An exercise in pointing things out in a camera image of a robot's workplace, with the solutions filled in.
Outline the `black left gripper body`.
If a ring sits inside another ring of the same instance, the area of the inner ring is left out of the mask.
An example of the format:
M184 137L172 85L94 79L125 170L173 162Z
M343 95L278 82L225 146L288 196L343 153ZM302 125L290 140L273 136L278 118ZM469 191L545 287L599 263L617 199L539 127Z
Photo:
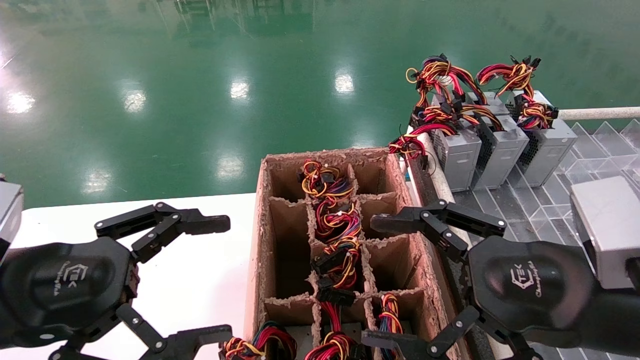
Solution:
M137 287L137 262L107 237L11 249L1 264L1 348L95 342L121 322L116 311Z

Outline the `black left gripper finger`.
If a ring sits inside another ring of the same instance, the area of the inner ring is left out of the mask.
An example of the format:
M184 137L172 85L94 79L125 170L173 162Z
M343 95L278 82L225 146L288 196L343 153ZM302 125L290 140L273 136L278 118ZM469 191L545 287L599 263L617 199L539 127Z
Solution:
M231 228L227 215L205 216L197 208L176 209L158 202L103 219L94 224L98 237L119 240L148 230L132 244L131 255L146 264L182 234L206 235L225 233Z
M233 337L230 325L183 330L163 338L139 312L125 303L115 310L122 321L147 346L141 360L194 360L201 347L220 344Z

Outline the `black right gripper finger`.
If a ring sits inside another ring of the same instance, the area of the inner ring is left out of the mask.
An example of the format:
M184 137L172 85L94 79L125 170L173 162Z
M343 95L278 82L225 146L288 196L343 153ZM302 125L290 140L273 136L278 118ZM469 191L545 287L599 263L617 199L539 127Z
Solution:
M381 233L395 235L420 233L457 264L468 264L472 250L451 228L481 237L487 248L497 248L506 243L506 223L503 219L444 199L425 207L405 206L395 215L372 215L370 227Z
M496 322L492 314L469 305L462 310L432 341L416 335L365 330L361 335L364 346L394 350L403 360L448 360L448 351L473 326L485 329L489 335L505 343L513 352L512 360L539 360L539 354L528 346L525 333L543 326L539 312L518 311Z

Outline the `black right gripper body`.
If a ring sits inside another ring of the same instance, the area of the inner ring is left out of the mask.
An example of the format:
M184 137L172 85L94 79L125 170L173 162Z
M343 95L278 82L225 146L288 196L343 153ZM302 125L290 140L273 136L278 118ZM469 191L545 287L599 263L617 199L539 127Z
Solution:
M474 303L499 338L576 347L596 287L582 248L492 235L467 255Z

